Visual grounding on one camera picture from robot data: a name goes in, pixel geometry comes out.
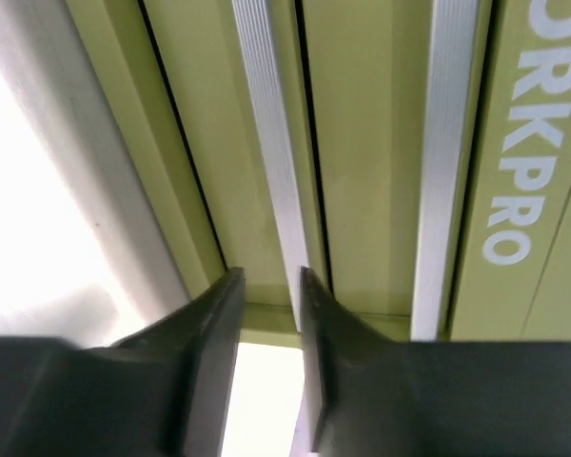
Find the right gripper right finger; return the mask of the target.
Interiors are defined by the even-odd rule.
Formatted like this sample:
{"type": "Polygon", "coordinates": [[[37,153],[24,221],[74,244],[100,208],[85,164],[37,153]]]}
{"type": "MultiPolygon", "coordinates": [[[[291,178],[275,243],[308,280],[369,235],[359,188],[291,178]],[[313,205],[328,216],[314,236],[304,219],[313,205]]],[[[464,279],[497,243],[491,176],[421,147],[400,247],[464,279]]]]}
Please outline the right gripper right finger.
{"type": "Polygon", "coordinates": [[[397,342],[300,272],[321,456],[571,456],[571,342],[397,342]]]}

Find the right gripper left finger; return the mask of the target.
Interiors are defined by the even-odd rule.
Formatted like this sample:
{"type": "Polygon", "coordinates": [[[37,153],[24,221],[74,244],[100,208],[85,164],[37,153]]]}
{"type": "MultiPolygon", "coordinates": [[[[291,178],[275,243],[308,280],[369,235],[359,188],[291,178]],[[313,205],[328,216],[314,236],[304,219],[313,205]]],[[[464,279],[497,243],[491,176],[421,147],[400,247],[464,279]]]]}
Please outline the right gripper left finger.
{"type": "Polygon", "coordinates": [[[0,336],[0,456],[217,456],[245,307],[228,270],[107,348],[0,336]]]}

